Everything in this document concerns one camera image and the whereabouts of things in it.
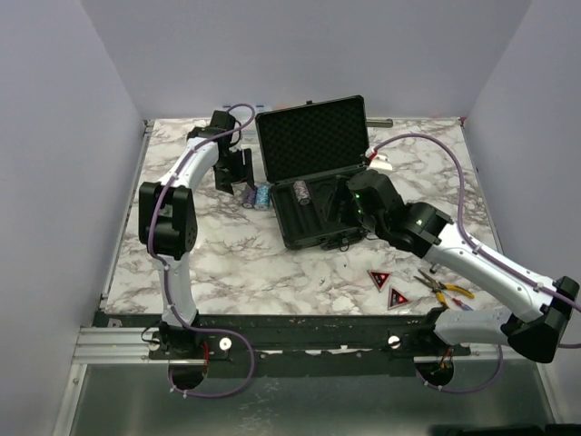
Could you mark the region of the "purple poker chip stack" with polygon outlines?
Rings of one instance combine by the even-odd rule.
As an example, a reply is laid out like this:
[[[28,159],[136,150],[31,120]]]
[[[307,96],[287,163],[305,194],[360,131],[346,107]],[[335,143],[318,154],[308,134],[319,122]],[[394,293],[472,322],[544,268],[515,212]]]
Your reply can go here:
[[[253,209],[256,202],[257,188],[247,185],[241,196],[241,206],[245,209]]]

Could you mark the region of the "light blue poker chip stack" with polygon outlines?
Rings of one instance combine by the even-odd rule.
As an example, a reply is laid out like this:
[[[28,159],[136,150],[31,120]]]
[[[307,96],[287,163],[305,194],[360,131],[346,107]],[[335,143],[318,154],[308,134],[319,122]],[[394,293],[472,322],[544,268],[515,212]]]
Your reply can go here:
[[[256,189],[254,208],[267,210],[270,206],[270,187],[266,184],[259,185]]]

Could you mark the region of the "black poker set case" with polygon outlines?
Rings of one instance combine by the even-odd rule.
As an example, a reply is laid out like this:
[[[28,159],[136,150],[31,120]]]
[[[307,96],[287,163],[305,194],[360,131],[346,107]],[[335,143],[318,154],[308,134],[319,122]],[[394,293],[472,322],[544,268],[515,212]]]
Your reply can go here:
[[[336,176],[367,168],[365,102],[353,95],[259,114],[256,130],[271,203],[289,250],[347,250],[365,238],[358,227],[329,224],[321,211]],[[305,181],[311,203],[299,205],[293,184]]]

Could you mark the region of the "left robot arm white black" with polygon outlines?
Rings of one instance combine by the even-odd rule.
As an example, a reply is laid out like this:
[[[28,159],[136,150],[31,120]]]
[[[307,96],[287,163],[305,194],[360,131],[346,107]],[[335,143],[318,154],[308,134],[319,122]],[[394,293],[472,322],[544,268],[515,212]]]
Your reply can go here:
[[[138,192],[138,234],[153,258],[162,289],[163,312],[157,339],[151,343],[166,354],[209,358],[210,334],[197,326],[199,311],[192,297],[190,253],[198,236],[194,193],[205,174],[214,172],[215,188],[234,194],[235,184],[255,187],[251,150],[238,149],[233,136],[247,124],[233,111],[242,104],[213,112],[210,123],[195,127],[171,169]]]

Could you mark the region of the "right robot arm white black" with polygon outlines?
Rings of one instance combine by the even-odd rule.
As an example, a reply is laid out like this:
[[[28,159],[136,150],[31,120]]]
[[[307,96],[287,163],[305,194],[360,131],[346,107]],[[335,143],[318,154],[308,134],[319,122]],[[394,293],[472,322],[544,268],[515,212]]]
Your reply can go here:
[[[449,345],[485,343],[507,345],[533,362],[551,363],[562,348],[578,307],[580,286],[574,279],[552,279],[509,260],[438,208],[405,202],[389,177],[375,170],[338,177],[331,205],[344,223],[450,269],[502,303],[495,311],[438,311],[434,323],[417,336],[427,355],[439,355]]]

